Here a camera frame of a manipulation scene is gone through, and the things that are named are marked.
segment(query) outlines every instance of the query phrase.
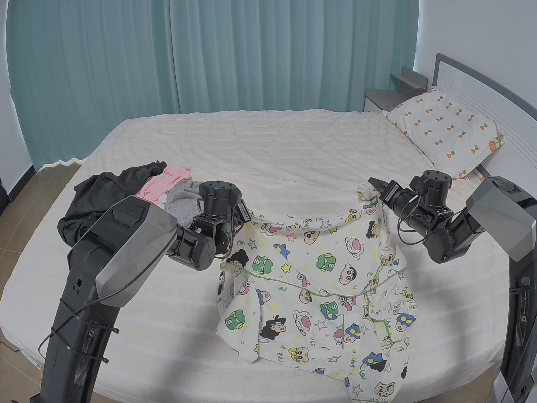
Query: pink garment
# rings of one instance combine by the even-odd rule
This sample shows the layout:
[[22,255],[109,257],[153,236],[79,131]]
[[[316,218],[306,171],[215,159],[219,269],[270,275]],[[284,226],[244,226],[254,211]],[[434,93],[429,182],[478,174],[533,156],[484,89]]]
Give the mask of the pink garment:
[[136,193],[136,196],[155,203],[161,195],[170,191],[171,187],[175,185],[177,181],[180,181],[181,179],[192,179],[190,170],[190,167],[185,167],[183,169],[179,169],[178,167],[166,167],[160,175],[149,178],[140,191]]

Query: cartoon print shirt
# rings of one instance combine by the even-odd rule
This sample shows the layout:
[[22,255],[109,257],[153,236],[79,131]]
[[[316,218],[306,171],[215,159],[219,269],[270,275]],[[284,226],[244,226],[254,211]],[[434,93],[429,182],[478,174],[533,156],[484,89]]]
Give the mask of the cartoon print shirt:
[[217,334],[258,357],[344,382],[351,399],[391,401],[417,320],[406,260],[390,242],[378,193],[332,218],[256,211],[221,264]]

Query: gray garment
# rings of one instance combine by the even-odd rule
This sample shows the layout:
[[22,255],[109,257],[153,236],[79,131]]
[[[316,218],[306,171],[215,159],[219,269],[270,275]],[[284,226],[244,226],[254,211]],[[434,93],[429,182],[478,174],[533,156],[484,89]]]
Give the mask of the gray garment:
[[177,222],[189,228],[192,218],[199,215],[197,200],[201,182],[190,179],[181,179],[171,187],[166,195],[164,210],[177,218]]

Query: bed headboard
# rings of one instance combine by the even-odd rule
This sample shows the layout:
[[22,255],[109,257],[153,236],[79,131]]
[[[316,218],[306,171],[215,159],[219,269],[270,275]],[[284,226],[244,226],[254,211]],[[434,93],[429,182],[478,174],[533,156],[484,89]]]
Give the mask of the bed headboard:
[[478,170],[503,176],[537,198],[537,109],[491,78],[452,58],[437,54],[433,86],[493,119],[505,144]]

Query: curtain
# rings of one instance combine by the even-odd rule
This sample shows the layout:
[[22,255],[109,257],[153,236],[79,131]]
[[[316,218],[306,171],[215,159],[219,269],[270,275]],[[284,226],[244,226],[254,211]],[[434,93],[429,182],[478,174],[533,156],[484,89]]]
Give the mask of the curtain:
[[10,0],[11,94],[36,168],[161,113],[361,111],[413,66],[419,0]]
[[9,0],[6,46],[38,169],[87,157],[124,119],[179,113],[168,0]]

